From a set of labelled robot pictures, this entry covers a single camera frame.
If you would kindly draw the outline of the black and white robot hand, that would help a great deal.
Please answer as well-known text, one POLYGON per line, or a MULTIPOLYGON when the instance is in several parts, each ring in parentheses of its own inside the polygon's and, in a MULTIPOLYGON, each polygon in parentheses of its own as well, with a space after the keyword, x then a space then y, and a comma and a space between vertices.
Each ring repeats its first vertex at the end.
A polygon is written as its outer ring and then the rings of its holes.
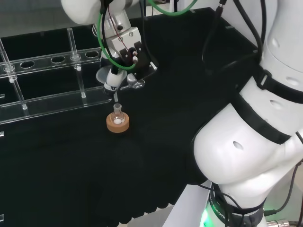
POLYGON ((137 27, 119 31, 100 26, 97 38, 101 57, 96 79, 106 94, 113 96, 126 80, 129 87, 140 87, 142 80, 157 70, 157 62, 148 53, 137 27))

